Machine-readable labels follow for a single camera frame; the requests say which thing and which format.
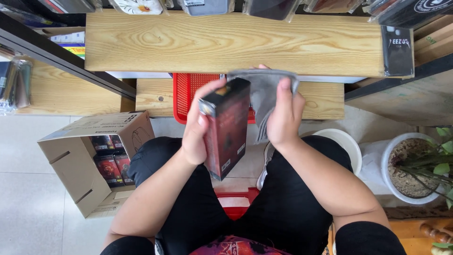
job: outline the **black pants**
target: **black pants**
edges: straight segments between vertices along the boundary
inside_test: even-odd
[[[173,156],[181,140],[158,137],[138,150],[128,171],[137,186]],[[302,140],[352,171],[347,152],[333,140],[321,136]],[[232,221],[214,193],[206,167],[197,166],[156,236],[158,248],[162,249],[159,252],[187,255],[223,235],[235,235],[293,255],[321,254],[327,245],[332,215],[278,151],[268,163],[267,173],[263,188],[247,212]]]

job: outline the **left hand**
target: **left hand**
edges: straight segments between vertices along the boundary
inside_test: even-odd
[[[183,135],[183,144],[181,146],[181,151],[190,164],[202,164],[207,156],[203,136],[207,131],[209,122],[206,116],[200,113],[198,99],[225,86],[226,83],[226,79],[211,81],[199,88],[193,97],[190,110],[187,113],[187,123]]]

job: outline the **soil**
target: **soil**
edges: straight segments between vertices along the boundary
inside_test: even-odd
[[[425,188],[415,178],[403,172],[395,172],[395,165],[407,158],[408,153],[422,155],[424,151],[430,149],[429,144],[420,138],[409,138],[398,143],[390,152],[389,157],[389,176],[395,188],[403,195],[411,198],[422,198],[429,196],[432,191]],[[418,177],[425,185],[431,189],[436,189],[439,185],[437,182],[425,177]]]

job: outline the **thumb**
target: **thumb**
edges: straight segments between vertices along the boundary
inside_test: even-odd
[[[293,111],[293,94],[291,93],[291,80],[283,78],[277,86],[277,102],[275,110],[278,115],[285,116]]]
[[[203,136],[207,131],[209,126],[207,117],[201,113],[198,113],[197,122],[193,122],[190,125],[190,130],[188,134],[188,142],[191,144],[195,144],[201,140],[203,140]]]

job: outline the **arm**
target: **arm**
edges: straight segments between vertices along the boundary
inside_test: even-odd
[[[154,241],[193,170],[206,160],[203,135],[208,121],[200,114],[198,99],[225,83],[224,79],[212,81],[197,90],[187,114],[181,148],[126,200],[112,221],[104,247],[129,235]]]
[[[282,79],[277,88],[277,104],[267,124],[272,145],[332,214],[336,230],[355,221],[371,221],[390,228],[384,210],[359,178],[298,137],[305,99],[299,93],[293,97],[289,86],[289,79]]]

